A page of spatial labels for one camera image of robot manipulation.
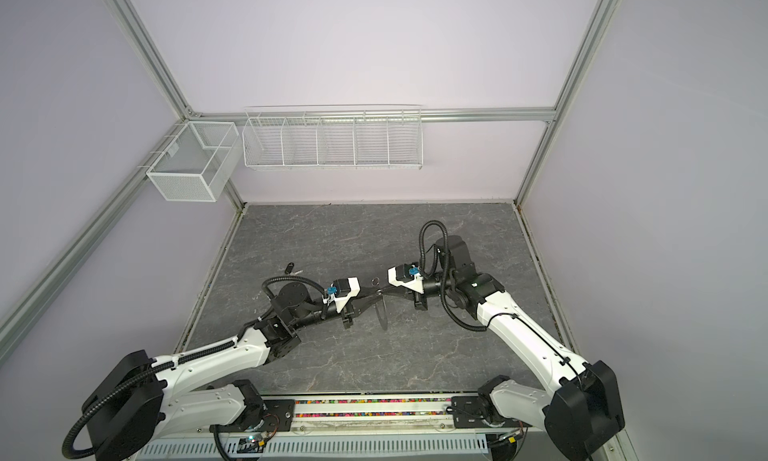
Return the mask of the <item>metal ring disc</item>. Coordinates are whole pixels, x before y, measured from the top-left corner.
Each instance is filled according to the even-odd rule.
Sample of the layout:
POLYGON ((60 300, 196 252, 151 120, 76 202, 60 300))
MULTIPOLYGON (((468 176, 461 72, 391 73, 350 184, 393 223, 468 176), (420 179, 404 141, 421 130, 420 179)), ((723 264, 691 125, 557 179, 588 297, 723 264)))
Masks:
POLYGON ((386 302, 383 297, 381 297, 376 303, 375 303, 375 312, 377 315, 377 319, 379 321, 380 327, 383 331, 388 330, 388 314, 387 314, 387 307, 386 302))

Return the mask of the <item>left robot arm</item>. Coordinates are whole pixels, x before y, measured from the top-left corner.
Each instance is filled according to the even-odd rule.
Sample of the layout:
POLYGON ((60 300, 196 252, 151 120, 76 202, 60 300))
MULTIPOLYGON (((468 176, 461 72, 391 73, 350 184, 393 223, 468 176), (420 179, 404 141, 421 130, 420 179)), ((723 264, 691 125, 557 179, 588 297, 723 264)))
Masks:
POLYGON ((262 395, 248 380, 221 388, 212 382, 273 362, 300 342, 299 329, 355 317, 380 301, 380 286, 363 286, 355 277, 324 287, 309 278, 282 275, 265 280, 270 306, 236 334, 172 355, 150 357, 143 350, 124 356, 83 403, 80 418, 65 435, 62 454, 69 460, 125 460, 157 438, 208 428, 248 431, 279 427, 262 395))

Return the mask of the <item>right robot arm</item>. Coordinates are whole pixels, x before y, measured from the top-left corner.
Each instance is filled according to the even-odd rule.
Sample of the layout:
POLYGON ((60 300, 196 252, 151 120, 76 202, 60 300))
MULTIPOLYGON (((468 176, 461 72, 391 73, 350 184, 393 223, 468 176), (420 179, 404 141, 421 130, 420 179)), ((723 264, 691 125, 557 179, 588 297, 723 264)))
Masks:
POLYGON ((418 304, 436 296, 458 326, 496 335, 540 383, 530 388, 505 376, 486 382, 477 391, 484 421, 541 429, 569 460, 591 459, 625 428, 615 372, 603 361, 587 361, 535 322, 500 281, 476 269, 460 236, 429 220, 418 249, 417 262, 389 269, 389 284, 412 292, 418 304))

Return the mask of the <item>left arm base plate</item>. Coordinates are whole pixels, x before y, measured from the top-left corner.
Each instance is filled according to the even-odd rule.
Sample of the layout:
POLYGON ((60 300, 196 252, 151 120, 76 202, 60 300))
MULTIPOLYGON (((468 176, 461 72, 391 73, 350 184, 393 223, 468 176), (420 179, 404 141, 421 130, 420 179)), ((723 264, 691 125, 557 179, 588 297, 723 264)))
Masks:
POLYGON ((257 408, 247 408, 237 423, 243 432, 287 432, 294 419, 294 399, 267 399, 257 408))

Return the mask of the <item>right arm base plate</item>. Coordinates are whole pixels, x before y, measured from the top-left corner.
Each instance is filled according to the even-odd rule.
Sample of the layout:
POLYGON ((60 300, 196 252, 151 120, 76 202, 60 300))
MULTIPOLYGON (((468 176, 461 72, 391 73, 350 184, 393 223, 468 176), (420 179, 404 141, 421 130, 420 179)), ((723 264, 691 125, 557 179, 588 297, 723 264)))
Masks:
POLYGON ((519 428, 528 424, 516 418, 502 417, 488 400, 479 395, 452 396, 445 413, 452 418, 455 428, 519 428))

